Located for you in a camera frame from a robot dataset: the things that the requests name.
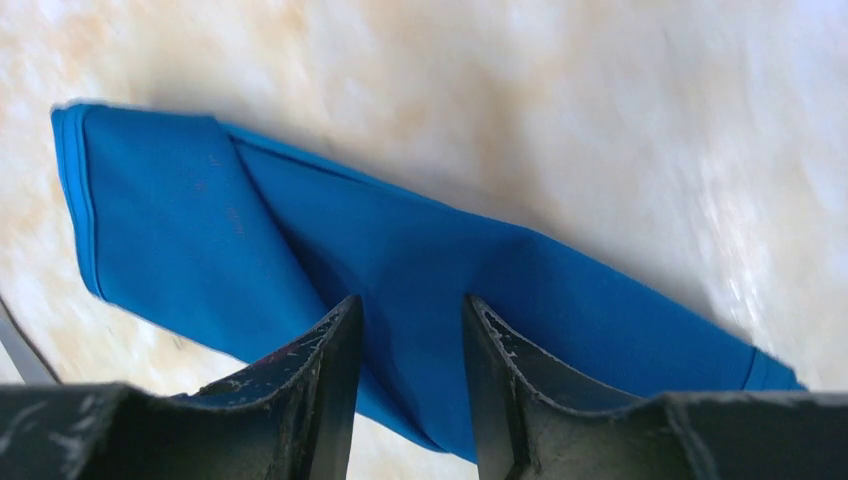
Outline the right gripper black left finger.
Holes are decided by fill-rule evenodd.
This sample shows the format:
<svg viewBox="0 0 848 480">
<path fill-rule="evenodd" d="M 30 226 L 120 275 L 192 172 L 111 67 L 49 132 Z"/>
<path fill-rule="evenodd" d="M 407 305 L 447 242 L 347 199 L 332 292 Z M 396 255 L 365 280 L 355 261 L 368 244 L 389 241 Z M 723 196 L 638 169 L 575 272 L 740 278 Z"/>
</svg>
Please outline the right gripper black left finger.
<svg viewBox="0 0 848 480">
<path fill-rule="evenodd" d="M 350 296 L 192 395 L 125 383 L 1 390 L 5 479 L 342 479 L 363 338 Z"/>
</svg>

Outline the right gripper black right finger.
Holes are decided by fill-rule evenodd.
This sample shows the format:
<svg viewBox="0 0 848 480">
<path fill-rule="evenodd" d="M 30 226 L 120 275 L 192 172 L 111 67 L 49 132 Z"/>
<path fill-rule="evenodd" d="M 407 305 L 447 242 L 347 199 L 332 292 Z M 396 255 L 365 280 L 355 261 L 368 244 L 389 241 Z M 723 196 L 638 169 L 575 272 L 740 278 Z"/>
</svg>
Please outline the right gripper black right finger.
<svg viewBox="0 0 848 480">
<path fill-rule="evenodd" d="M 843 479 L 843 393 L 671 392 L 599 382 L 465 299 L 465 369 L 483 479 Z"/>
</svg>

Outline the blue cloth napkin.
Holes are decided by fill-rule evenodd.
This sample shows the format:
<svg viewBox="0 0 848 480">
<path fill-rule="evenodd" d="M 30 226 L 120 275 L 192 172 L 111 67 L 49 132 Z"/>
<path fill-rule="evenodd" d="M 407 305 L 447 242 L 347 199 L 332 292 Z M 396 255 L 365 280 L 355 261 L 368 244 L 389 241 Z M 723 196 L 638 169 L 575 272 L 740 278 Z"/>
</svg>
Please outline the blue cloth napkin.
<svg viewBox="0 0 848 480">
<path fill-rule="evenodd" d="M 357 295 L 358 411 L 419 445 L 475 457 L 468 294 L 634 395 L 799 386 L 778 360 L 541 233 L 212 117 L 75 104 L 51 123 L 92 294 L 247 363 Z"/>
</svg>

